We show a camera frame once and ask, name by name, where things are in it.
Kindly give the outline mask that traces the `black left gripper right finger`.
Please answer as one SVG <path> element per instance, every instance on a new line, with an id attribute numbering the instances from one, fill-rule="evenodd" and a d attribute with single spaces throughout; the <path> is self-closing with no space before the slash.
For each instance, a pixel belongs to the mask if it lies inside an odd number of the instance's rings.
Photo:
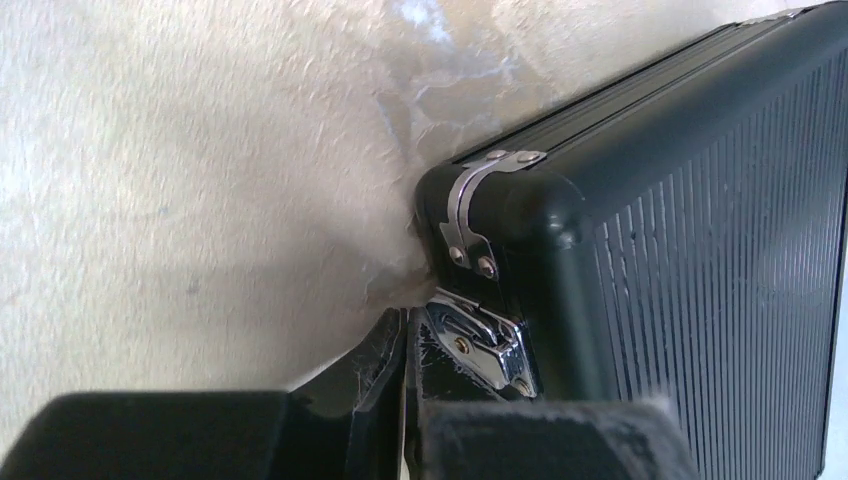
<path id="1" fill-rule="evenodd" d="M 423 308 L 407 320 L 409 478 L 698 478 L 662 400 L 510 401 L 448 355 Z"/>

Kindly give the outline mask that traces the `black aluminium poker case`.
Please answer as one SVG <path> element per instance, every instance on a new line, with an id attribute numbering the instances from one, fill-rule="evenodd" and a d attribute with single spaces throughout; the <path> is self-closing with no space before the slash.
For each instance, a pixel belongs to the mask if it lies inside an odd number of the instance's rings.
<path id="1" fill-rule="evenodd" d="M 824 467 L 847 5 L 719 27 L 429 170 L 425 363 L 459 399 L 666 398 L 702 479 Z"/>

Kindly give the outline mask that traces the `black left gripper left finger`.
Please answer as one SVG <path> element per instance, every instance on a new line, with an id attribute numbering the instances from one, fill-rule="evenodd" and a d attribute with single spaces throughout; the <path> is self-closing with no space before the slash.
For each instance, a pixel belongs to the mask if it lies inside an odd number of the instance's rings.
<path id="1" fill-rule="evenodd" d="M 5 479 L 395 479 L 408 313 L 292 390 L 78 392 L 51 400 Z"/>

